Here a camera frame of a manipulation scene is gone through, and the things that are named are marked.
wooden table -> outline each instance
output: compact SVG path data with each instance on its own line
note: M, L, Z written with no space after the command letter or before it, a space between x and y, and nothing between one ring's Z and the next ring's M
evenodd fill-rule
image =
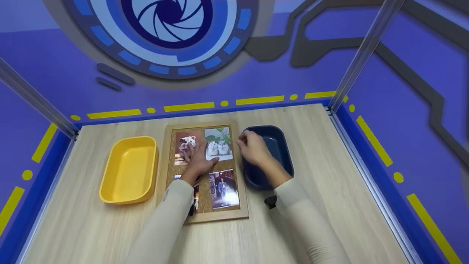
M121 263L155 209L156 193L134 205L113 206L99 199L112 145L148 135L161 148L168 124L222 119L237 120L240 129L272 124L283 130L295 178L328 217L353 263L407 263L322 105L83 127L24 262ZM249 219L183 227L171 263L304 263L287 225L264 205L269 193L248 189L247 195Z

yellow plastic tray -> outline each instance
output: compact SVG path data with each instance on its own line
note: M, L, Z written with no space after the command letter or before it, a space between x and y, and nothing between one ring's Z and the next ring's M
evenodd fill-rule
M126 138L114 144L104 170L99 197L103 202L143 202L155 191L158 164L156 141L152 137Z

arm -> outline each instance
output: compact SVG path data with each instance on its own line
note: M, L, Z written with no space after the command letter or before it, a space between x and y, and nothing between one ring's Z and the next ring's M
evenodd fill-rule
M205 174L218 158L207 161L207 142L198 141L196 147L189 145L190 152L184 154L188 163L181 179L174 180L163 196L163 200L151 214L135 245L130 250L127 264L166 264L177 236L194 202L192 187L199 175Z
M270 155L262 138L254 132L245 131L238 145L244 158L267 176L277 195L277 208L300 238L310 263L350 263L332 226L301 185Z
M168 263L182 224L194 201L194 188L173 181L132 247L127 264Z

yellow stripe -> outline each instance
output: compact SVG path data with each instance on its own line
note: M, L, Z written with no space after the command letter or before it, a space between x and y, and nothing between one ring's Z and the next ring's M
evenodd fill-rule
M165 112L175 112L175 111L186 111L186 110L196 110L196 109L205 109L205 108L214 108L214 102L206 103L195 103L195 104L180 104L180 105L170 105L165 106Z
M100 118L111 118L111 117L121 117L121 116L138 116L141 114L142 112L140 112L140 109L130 109L130 110L121 110L121 111L91 113L91 114L87 114L87 116L89 119L100 119Z
M458 255L454 252L451 245L448 243L446 238L443 236L441 231L438 229L437 225L433 221L433 219L428 214L425 207L420 203L419 199L415 194L411 194L407 196L407 200L409 201L410 205L414 208L415 212L417 213L420 220L423 222L425 227L428 229L428 232L433 237L441 252L445 255L446 259L450 264L459 264L461 260L459 259Z
M10 220L11 215L13 215L13 212L16 209L16 206L20 202L21 196L23 196L24 189L20 187L15 187L13 192L10 195L10 198L8 198L7 203L5 203L5 206L0 212L0 236L3 233L3 230L5 230L5 227L8 224L8 221Z
M285 97L284 95L278 95L278 96L238 99L236 100L236 105L281 102L283 101L284 97Z
M55 135L55 132L57 131L57 126L55 124L51 124L47 131L45 132L44 136L41 139L41 142L39 143L38 147L36 148L36 151L34 151L34 154L32 155L32 160L39 163L42 159L42 156L44 156L45 151L47 150L47 147L51 143L52 138Z
M366 124L365 120L363 120L363 117L358 116L358 118L356 119L356 122L358 123L358 125L362 129L365 136L368 138L368 141L371 143L373 148L375 148L376 153L378 153L378 155L381 158L381 160L383 161L384 165L386 165L386 167L391 166L391 164L393 164L393 161L391 160L389 155L386 153L383 146L381 146L380 142L375 137L375 135L373 134L373 132L371 131L369 126Z
M323 97L333 97L335 91L330 92L319 92L319 93L307 93L304 95L305 99L314 99L314 98L323 98Z

circular logo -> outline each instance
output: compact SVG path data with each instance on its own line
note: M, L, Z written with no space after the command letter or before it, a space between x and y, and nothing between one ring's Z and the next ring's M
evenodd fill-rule
M258 0L64 2L106 54L145 75L189 79L230 62L254 30Z
M189 47L206 35L212 23L212 3L206 0L157 0L145 5L122 0L121 4L135 31L161 47Z

